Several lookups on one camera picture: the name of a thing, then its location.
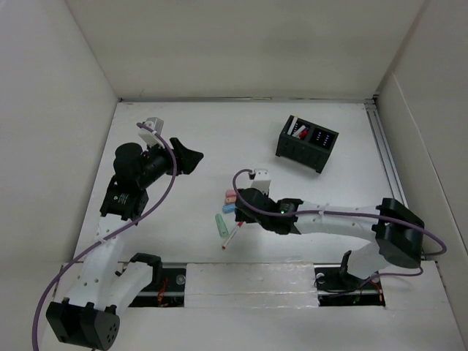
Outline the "blue capped marker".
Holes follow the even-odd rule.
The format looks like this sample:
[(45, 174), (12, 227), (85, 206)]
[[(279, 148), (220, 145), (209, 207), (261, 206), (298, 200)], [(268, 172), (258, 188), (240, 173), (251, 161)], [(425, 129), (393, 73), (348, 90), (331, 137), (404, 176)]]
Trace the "blue capped marker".
[(293, 137), (299, 136), (299, 134), (302, 133), (302, 131), (304, 131), (305, 129), (306, 129), (306, 126), (305, 126), (305, 125), (301, 126), (300, 128), (298, 128), (298, 130), (297, 130), (296, 132), (294, 132), (294, 133), (292, 134), (292, 136), (293, 136)]

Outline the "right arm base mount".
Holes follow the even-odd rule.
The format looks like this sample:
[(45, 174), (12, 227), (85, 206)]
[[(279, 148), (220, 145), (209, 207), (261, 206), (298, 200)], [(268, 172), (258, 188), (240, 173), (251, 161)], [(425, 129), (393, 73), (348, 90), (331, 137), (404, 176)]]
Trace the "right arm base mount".
[(351, 251), (346, 252), (337, 265), (316, 265), (314, 287), (320, 307), (384, 306), (382, 285), (376, 279), (364, 283), (348, 273)]

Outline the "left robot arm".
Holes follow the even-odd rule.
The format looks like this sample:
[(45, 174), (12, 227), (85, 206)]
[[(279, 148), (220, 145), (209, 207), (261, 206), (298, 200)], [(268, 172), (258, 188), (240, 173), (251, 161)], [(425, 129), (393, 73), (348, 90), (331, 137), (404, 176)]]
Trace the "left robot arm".
[(62, 343), (109, 350), (124, 310), (141, 290), (155, 290), (162, 283), (162, 261), (152, 254), (135, 254), (126, 270), (116, 274), (126, 231), (147, 211), (147, 188), (165, 174), (189, 175), (203, 153), (186, 148), (176, 137), (169, 143), (148, 138), (146, 144), (146, 149), (137, 143), (116, 149), (94, 247), (83, 255), (80, 274), (63, 300), (48, 306), (47, 321)]

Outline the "green highlighter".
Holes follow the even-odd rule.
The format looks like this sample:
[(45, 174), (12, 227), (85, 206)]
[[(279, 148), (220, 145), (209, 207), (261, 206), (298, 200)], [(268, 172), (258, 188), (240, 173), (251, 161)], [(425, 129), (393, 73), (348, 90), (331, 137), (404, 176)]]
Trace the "green highlighter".
[(221, 214), (215, 215), (216, 228), (221, 238), (226, 238), (229, 235), (229, 230), (224, 222), (224, 218)]

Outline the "yellow capped marker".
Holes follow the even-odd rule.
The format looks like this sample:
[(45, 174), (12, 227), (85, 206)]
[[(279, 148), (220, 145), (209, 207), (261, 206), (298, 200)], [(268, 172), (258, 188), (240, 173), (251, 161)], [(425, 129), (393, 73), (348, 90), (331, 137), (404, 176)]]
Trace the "yellow capped marker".
[(298, 120), (298, 117), (297, 117), (297, 116), (293, 116), (293, 117), (292, 117), (292, 121), (291, 121), (291, 123), (290, 123), (290, 125), (289, 125), (289, 128), (288, 128), (288, 130), (287, 130), (287, 134), (288, 134), (288, 135), (291, 135), (291, 134), (293, 133), (293, 130), (294, 130), (294, 128), (295, 128), (295, 125), (297, 124), (297, 120)]

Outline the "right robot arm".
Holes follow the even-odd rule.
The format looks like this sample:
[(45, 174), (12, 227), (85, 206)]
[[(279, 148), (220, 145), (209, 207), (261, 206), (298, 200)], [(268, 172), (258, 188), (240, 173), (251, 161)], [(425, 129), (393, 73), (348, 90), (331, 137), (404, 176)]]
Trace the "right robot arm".
[(394, 265), (418, 269), (423, 223), (400, 202), (385, 198), (381, 205), (360, 209), (318, 205), (301, 199), (274, 201), (255, 188), (240, 189), (235, 220), (258, 223), (279, 235), (325, 233), (359, 238), (366, 245), (345, 252), (338, 270), (342, 285), (354, 288), (374, 273)]

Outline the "long red marker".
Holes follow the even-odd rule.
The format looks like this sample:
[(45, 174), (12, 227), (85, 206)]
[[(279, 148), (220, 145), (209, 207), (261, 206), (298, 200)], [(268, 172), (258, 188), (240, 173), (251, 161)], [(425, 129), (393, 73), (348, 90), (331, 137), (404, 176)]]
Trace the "long red marker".
[(224, 241), (224, 243), (222, 244), (222, 250), (225, 250), (227, 248), (227, 246), (229, 245), (229, 243), (232, 241), (232, 239), (234, 238), (235, 234), (242, 228), (244, 222), (239, 222), (235, 225), (235, 227), (230, 231), (230, 234), (228, 235), (228, 237), (226, 238), (226, 240)]

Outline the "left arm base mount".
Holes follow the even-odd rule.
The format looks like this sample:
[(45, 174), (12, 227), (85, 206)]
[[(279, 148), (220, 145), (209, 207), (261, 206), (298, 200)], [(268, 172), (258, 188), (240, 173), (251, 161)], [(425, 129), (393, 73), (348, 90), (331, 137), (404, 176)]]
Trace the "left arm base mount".
[(162, 278), (137, 294), (129, 305), (132, 308), (184, 307), (186, 263), (163, 263)]

